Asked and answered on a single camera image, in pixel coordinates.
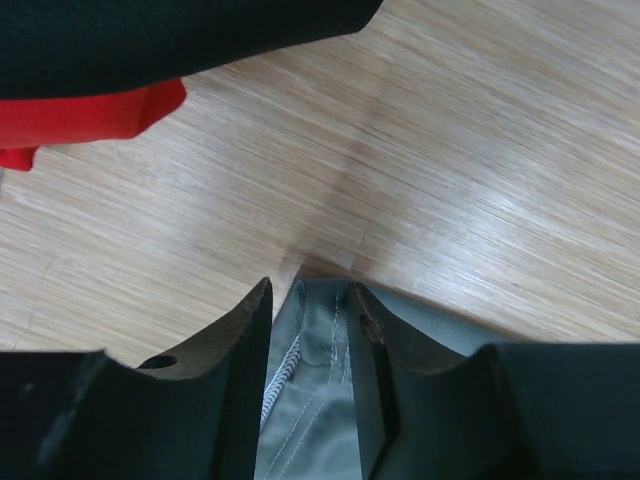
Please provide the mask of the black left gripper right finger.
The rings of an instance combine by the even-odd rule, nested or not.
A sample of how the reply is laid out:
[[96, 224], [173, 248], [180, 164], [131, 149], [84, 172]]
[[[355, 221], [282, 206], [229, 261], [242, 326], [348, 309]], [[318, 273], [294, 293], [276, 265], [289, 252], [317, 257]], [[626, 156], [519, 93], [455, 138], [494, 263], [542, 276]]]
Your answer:
[[360, 283], [348, 307], [364, 478], [638, 477], [637, 345], [417, 329]]

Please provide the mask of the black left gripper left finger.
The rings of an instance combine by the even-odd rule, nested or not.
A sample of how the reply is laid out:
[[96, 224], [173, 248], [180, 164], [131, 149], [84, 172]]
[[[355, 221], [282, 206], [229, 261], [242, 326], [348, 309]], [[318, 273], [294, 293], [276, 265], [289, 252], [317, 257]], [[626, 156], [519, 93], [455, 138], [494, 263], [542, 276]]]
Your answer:
[[1, 356], [5, 479], [250, 479], [272, 327], [268, 279], [131, 368], [103, 351]]

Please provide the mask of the dark grey t shirt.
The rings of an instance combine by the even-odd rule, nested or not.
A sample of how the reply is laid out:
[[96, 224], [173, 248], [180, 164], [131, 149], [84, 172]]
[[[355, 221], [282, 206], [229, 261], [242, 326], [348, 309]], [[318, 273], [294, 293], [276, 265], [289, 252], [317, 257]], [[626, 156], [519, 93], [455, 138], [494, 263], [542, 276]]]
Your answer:
[[255, 476], [359, 479], [345, 279], [297, 279], [271, 333]]

